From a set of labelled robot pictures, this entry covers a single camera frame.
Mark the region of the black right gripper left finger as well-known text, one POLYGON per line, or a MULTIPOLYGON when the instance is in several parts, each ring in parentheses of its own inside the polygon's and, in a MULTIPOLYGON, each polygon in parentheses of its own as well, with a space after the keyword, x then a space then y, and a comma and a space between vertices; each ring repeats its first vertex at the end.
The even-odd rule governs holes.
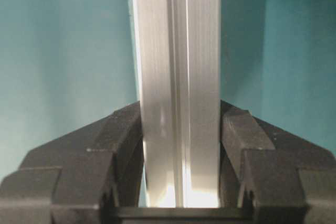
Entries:
POLYGON ((136 102, 29 151, 1 183, 1 223, 107 223, 138 205, 143 162, 136 102))

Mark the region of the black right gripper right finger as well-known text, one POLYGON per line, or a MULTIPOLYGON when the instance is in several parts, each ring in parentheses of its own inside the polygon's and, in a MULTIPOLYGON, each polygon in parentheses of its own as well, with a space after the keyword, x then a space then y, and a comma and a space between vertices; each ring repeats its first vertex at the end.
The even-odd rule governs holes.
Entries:
POLYGON ((247 201, 254 223, 335 223, 335 157, 227 102, 221 105, 220 199, 247 201))

